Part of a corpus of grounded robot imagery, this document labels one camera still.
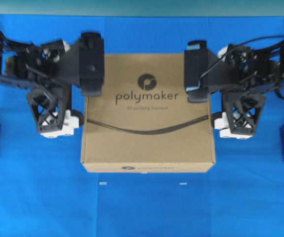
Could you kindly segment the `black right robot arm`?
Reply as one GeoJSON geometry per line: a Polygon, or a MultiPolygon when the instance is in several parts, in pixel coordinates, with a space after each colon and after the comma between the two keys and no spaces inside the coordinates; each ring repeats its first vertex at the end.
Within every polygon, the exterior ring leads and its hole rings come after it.
{"type": "Polygon", "coordinates": [[[222,111],[211,116],[221,138],[248,139],[256,134],[266,93],[284,100],[284,39],[263,49],[229,44],[214,54],[204,40],[184,52],[184,87],[190,103],[221,94],[222,111]]]}

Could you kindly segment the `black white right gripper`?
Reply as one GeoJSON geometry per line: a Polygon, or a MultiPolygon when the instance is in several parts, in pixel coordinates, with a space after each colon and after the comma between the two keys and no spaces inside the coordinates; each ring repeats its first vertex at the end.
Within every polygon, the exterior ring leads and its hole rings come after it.
{"type": "Polygon", "coordinates": [[[184,87],[189,103],[207,102],[207,94],[221,93],[222,111],[213,116],[221,138],[249,139],[257,132],[266,96],[278,84],[280,62],[273,58],[280,44],[262,49],[230,44],[218,54],[205,40],[194,40],[184,51],[184,87]],[[207,90],[201,74],[207,72],[207,90]]]}

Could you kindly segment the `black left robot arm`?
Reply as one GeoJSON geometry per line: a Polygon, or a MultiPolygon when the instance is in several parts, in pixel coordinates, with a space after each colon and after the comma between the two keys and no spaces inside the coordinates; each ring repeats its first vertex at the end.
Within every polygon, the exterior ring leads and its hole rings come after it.
{"type": "Polygon", "coordinates": [[[29,91],[37,131],[46,138],[71,136],[83,125],[83,114],[72,108],[72,87],[100,96],[104,75],[99,33],[82,33],[74,44],[56,40],[38,46],[10,40],[0,30],[0,84],[29,91]]]}

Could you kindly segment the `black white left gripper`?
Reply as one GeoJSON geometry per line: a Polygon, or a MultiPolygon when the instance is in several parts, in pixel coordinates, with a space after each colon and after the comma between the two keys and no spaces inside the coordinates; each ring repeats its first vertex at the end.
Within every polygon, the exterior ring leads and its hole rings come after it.
{"type": "Polygon", "coordinates": [[[82,113],[72,108],[72,86],[85,96],[100,96],[105,77],[104,40],[82,33],[69,45],[57,40],[36,46],[15,45],[15,78],[27,83],[27,101],[39,135],[72,136],[82,125],[82,113]]]}

